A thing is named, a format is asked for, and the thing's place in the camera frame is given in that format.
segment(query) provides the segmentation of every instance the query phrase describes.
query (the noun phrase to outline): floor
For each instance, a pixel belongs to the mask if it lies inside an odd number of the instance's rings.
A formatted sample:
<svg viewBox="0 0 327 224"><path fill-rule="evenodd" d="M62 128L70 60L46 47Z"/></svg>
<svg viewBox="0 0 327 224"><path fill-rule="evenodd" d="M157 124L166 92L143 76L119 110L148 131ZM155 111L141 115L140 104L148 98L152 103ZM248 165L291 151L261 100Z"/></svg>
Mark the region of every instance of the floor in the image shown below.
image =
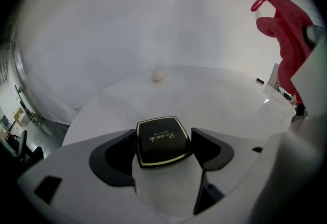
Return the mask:
<svg viewBox="0 0 327 224"><path fill-rule="evenodd" d="M27 146L30 150L34 151L38 146L40 146L43 150L43 155L46 158L53 151L62 146L68 126L44 119L39 123L39 125L30 122L26 128L15 124L11 133L20 136L23 130L27 131Z"/></svg>

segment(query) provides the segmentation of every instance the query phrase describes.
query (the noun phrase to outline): gold trim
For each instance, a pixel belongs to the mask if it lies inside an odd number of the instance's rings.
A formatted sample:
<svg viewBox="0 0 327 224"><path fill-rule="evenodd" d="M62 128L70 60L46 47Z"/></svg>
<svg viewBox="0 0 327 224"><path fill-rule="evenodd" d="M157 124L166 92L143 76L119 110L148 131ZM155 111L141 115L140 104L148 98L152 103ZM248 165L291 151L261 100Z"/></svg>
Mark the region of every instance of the gold trim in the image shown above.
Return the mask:
<svg viewBox="0 0 327 224"><path fill-rule="evenodd" d="M171 119L171 118L174 118L177 121L178 125L180 126L180 128L182 129L182 131L184 133L185 138L187 139L188 138L188 135L186 134L185 129L183 128L183 126L180 124L179 120L175 116L162 117L162 118L156 118L156 119L151 119L151 120L145 120L145 121L138 122L137 129L136 129L136 135L137 135L137 141L136 142L137 142L138 157L139 157L139 160L141 161L141 165L142 166L156 166L156 165L166 164L166 163L169 163L169 162L173 162L173 161L179 160L179 159L181 159L181 158L183 158L183 157L185 157L186 155L189 154L189 152L188 152L188 153L185 153L185 154L183 154L181 156L178 156L178 157L176 157L174 159L167 160L167 161L162 161L162 162L143 163L142 157L141 157L141 153L139 151L139 145L138 145L138 138L139 138L139 136L138 136L138 130L139 130L139 125L142 124L142 123L145 123L145 122L153 121L153 120L162 120L162 119Z"/></svg>

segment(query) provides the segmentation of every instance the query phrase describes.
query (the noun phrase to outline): white round table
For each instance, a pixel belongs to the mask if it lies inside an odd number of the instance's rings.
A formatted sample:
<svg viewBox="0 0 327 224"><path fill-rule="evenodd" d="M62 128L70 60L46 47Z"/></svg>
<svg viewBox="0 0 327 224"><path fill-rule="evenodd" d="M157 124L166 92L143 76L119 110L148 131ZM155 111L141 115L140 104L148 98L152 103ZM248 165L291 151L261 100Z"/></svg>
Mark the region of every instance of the white round table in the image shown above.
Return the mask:
<svg viewBox="0 0 327 224"><path fill-rule="evenodd" d="M276 90L254 78L222 69L179 67L151 72L109 86L76 116L63 145L136 128L137 122L176 116L191 138L191 127L266 140L285 131L294 109ZM202 169L194 155L160 170L132 163L136 192L151 210L175 223L193 216Z"/></svg>
<svg viewBox="0 0 327 224"><path fill-rule="evenodd" d="M176 116L189 136L205 128L242 138L266 140L285 131L295 111L276 90L254 78L222 69L163 69L119 81L95 96L71 124L63 145L136 128L140 121Z"/></svg>

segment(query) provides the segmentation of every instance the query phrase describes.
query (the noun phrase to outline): black box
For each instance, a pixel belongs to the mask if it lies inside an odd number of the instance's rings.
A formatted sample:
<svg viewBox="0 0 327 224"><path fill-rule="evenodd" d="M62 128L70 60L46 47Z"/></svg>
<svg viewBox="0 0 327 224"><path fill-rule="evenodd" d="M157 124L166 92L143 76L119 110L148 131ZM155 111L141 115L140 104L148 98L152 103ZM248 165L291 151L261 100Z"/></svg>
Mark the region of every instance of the black box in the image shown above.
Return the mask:
<svg viewBox="0 0 327 224"><path fill-rule="evenodd" d="M191 141L176 117L137 124L137 158L141 168L179 162L192 154Z"/></svg>

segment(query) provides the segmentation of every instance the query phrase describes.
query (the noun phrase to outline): small white ball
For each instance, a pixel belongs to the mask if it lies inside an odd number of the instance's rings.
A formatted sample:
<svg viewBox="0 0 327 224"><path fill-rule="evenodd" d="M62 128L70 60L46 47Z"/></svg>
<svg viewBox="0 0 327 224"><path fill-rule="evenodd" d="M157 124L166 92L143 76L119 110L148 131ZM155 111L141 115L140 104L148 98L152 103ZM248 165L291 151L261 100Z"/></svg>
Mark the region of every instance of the small white ball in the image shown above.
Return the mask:
<svg viewBox="0 0 327 224"><path fill-rule="evenodd" d="M153 81L160 81L164 77L164 73L161 70L154 70L152 72L151 78Z"/></svg>

